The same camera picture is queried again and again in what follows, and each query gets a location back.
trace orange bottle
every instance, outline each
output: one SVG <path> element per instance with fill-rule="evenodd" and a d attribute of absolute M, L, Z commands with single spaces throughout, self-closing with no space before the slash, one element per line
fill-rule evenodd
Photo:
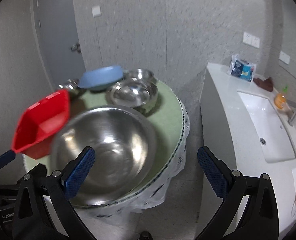
<path fill-rule="evenodd" d="M 283 109 L 283 104 L 287 101 L 286 100 L 286 93 L 288 90 L 288 86 L 282 90 L 282 93 L 278 93 L 274 99 L 275 106 L 279 109 Z"/>

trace white countertop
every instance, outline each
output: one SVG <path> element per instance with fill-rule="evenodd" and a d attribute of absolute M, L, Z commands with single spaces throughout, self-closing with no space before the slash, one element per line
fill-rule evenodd
<path fill-rule="evenodd" d="M 296 221 L 296 214 L 294 212 L 291 214 L 296 196 L 292 172 L 296 168 L 296 158 L 277 163 L 265 161 L 260 141 L 254 139 L 258 138 L 254 124 L 238 94 L 240 91 L 264 96 L 273 102 L 276 92 L 268 92 L 258 87 L 254 82 L 247 82 L 229 75 L 227 66 L 208 63 L 207 70 L 213 79 L 226 114 L 235 150 L 237 169 L 245 176 L 259 177 L 262 173 L 269 174 L 277 200 L 279 231 L 282 232 L 287 228 L 289 230 L 289 226 Z M 278 113 L 296 152 L 296 120 L 291 127 L 287 122 L 287 115 L 282 111 L 278 111 Z M 240 205 L 239 219 L 246 201 L 247 199 Z"/>

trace green bottle cap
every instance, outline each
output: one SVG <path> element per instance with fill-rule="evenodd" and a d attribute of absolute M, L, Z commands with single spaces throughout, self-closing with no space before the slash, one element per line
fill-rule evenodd
<path fill-rule="evenodd" d="M 282 90 L 282 92 L 286 94 L 287 91 L 288 91 L 288 85 L 285 86 L 285 88 Z"/>

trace bathroom sink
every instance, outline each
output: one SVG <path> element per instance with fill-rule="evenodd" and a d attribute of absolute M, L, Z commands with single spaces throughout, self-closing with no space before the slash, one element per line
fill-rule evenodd
<path fill-rule="evenodd" d="M 267 163 L 296 158 L 290 137 L 271 102 L 264 97 L 238 92 L 258 134 Z"/>

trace plastic bag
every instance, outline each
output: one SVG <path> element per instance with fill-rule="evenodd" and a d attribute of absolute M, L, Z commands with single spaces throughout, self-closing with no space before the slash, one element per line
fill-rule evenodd
<path fill-rule="evenodd" d="M 256 64 L 240 59 L 238 54 L 232 55 L 230 67 L 228 70 L 229 75 L 233 75 L 251 82 L 254 79 L 255 72 Z"/>

